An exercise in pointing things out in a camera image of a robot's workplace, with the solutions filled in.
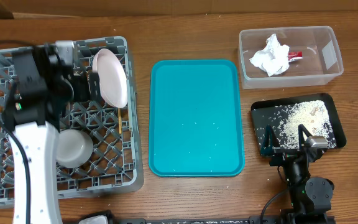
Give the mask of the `grey ceramic bowl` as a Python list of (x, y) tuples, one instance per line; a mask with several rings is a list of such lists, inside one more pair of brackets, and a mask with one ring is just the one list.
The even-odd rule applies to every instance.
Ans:
[(59, 134), (57, 162), (66, 168), (76, 168), (88, 161), (93, 152), (93, 141), (83, 131), (67, 129)]

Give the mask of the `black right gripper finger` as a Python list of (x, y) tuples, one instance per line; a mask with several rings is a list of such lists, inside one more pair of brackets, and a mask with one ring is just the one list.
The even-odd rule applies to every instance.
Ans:
[(298, 141), (299, 141), (299, 147), (303, 148), (305, 139), (304, 136), (310, 137), (312, 134), (305, 128), (303, 124), (298, 125)]
[(274, 156), (277, 153), (277, 150), (280, 149), (280, 143), (277, 139), (273, 128), (268, 124), (265, 128), (265, 136), (260, 148), (261, 156)]

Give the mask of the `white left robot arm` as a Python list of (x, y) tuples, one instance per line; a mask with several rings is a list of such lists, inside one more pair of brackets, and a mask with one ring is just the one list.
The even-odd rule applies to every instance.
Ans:
[(77, 45), (43, 46), (20, 40), (12, 53), (16, 73), (0, 127), (14, 156), (14, 223), (61, 223), (56, 157), (60, 117), (72, 102), (100, 100), (99, 78), (79, 61)]

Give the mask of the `white napkin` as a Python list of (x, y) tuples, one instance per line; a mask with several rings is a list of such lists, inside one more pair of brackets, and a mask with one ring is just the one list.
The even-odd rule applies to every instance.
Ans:
[(253, 66), (265, 71), (269, 77), (279, 75), (289, 69), (289, 49), (288, 45), (280, 44), (276, 34), (272, 34), (266, 40), (266, 46), (257, 51), (249, 61)]

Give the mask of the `white plate with food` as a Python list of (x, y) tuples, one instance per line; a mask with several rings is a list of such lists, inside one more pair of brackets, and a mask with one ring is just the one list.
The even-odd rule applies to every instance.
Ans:
[(110, 106), (124, 108), (128, 103), (127, 77), (119, 59), (108, 49), (101, 49), (92, 62), (99, 75), (102, 99)]

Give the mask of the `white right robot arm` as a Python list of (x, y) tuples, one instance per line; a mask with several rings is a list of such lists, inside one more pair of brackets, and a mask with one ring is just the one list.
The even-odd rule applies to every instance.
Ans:
[(271, 222), (335, 224), (335, 218), (326, 214), (331, 209), (334, 184), (326, 178), (312, 177), (309, 172), (309, 165), (320, 159), (328, 149), (328, 141), (323, 136), (312, 135), (300, 124), (298, 142), (298, 149), (281, 147), (271, 125), (265, 128), (260, 155), (270, 158), (270, 166), (283, 169), (284, 175), (280, 178), (287, 187), (264, 205), (259, 222), (267, 223), (265, 212), (268, 206), (282, 195), (289, 194), (291, 208), (281, 211)]

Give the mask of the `red snack wrapper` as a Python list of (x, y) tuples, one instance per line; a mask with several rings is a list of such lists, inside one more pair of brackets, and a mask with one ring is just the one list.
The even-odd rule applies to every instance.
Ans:
[(288, 53), (288, 61), (295, 62), (303, 58), (302, 52), (289, 52)]

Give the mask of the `wooden chopstick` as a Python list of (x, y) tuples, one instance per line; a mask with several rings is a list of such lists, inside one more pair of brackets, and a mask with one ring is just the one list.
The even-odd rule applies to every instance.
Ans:
[(118, 126), (119, 126), (119, 134), (122, 134), (122, 116), (121, 116), (121, 109), (117, 109), (117, 116), (118, 116)]

